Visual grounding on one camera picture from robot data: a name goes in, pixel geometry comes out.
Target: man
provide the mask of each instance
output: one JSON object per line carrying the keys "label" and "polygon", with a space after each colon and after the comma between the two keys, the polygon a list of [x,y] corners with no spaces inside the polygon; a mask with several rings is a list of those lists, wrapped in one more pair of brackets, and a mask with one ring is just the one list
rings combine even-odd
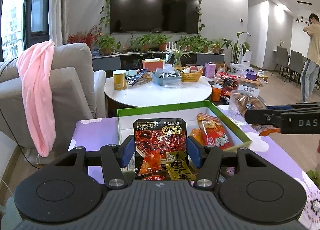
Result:
{"label": "man", "polygon": [[312,13],[309,17],[312,23],[303,28],[310,38],[307,61],[301,74],[302,101],[308,102],[316,83],[320,66],[320,25],[319,17]]}

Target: television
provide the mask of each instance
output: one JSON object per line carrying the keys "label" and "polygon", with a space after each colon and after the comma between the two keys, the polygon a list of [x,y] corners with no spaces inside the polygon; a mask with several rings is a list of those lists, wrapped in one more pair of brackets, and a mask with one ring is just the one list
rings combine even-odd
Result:
{"label": "television", "polygon": [[110,0],[110,33],[198,33],[199,0]]}

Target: orange tissue box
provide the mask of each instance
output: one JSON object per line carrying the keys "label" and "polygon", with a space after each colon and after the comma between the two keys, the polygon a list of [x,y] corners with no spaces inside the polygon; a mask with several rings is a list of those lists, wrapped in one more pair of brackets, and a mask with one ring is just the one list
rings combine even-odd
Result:
{"label": "orange tissue box", "polygon": [[156,71],[157,68],[163,68],[163,64],[164,64],[164,61],[163,60],[157,60],[157,61],[146,61],[146,60],[142,60],[142,67],[143,69],[146,69],[148,68],[148,72],[153,72],[153,71]]}

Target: striped pants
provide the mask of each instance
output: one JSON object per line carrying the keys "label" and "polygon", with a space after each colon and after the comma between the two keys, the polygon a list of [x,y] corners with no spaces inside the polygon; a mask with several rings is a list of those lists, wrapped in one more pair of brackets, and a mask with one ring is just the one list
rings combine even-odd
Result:
{"label": "striped pants", "polygon": [[300,79],[303,102],[309,101],[309,97],[311,96],[313,88],[315,87],[318,72],[319,66],[310,59],[307,59],[306,63],[304,64]]}

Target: gray sofa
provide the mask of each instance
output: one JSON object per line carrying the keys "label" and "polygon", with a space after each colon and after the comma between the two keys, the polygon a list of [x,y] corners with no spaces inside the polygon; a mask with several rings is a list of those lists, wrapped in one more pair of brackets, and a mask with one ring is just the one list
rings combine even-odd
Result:
{"label": "gray sofa", "polygon": [[[0,63],[0,73],[6,65]],[[41,157],[40,163],[49,163],[68,151],[77,121],[106,117],[105,81],[104,71],[93,72],[91,52],[85,43],[55,47],[49,83],[56,139],[49,156]],[[17,142],[29,149],[28,160],[35,163],[38,153],[28,130],[16,60],[0,76],[0,108]],[[0,131],[14,140],[1,114]]]}

